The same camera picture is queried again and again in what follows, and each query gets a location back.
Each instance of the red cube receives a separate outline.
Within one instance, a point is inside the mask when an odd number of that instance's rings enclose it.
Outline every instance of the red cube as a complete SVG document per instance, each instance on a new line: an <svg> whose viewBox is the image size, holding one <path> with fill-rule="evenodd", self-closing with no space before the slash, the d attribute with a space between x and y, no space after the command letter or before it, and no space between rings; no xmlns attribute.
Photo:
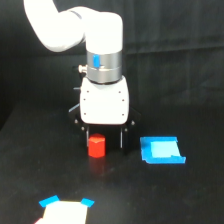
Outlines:
<svg viewBox="0 0 224 224"><path fill-rule="evenodd" d="M105 156L105 137L100 134L94 134L89 137L89 156L100 158Z"/></svg>

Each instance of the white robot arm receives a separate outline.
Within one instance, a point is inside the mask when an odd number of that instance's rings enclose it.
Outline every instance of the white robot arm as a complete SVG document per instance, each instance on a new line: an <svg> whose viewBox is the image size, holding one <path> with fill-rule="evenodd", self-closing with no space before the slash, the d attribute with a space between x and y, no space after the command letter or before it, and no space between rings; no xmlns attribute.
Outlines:
<svg viewBox="0 0 224 224"><path fill-rule="evenodd" d="M123 22L119 15L75 7L58 12L53 0L24 0L27 17L41 43L65 51L86 42L87 65L81 71L81 119L87 124L124 124L129 94L122 76Z"/></svg>

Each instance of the blue folded cardboard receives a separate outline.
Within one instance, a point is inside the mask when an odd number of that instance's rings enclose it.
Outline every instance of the blue folded cardboard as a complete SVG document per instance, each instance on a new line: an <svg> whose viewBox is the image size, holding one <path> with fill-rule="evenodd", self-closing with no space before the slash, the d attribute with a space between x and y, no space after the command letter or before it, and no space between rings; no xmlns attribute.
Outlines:
<svg viewBox="0 0 224 224"><path fill-rule="evenodd" d="M142 137L142 160L150 164L183 164L177 145L177 137Z"/></svg>

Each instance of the black table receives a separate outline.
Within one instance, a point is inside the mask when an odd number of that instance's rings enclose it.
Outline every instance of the black table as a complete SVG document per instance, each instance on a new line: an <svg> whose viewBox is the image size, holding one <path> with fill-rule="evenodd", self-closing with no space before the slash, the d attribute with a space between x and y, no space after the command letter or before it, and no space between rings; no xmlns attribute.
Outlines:
<svg viewBox="0 0 224 224"><path fill-rule="evenodd" d="M139 144L124 156L119 132L106 128L107 156L90 159L67 110L21 103L0 131L0 223L34 223L44 212L38 202L53 195L94 200L87 224L224 221L223 108L143 112L132 139L177 136L185 165L149 165Z"/></svg>

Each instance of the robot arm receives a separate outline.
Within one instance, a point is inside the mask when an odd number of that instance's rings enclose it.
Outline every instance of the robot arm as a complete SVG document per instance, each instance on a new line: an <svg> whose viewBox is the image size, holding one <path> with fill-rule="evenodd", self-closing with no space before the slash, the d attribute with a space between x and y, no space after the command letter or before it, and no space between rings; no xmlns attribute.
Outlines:
<svg viewBox="0 0 224 224"><path fill-rule="evenodd" d="M41 43L51 51L65 51L86 40L94 54L122 50L123 24L114 13L75 7L58 12L53 0L24 0L26 15Z"/></svg>

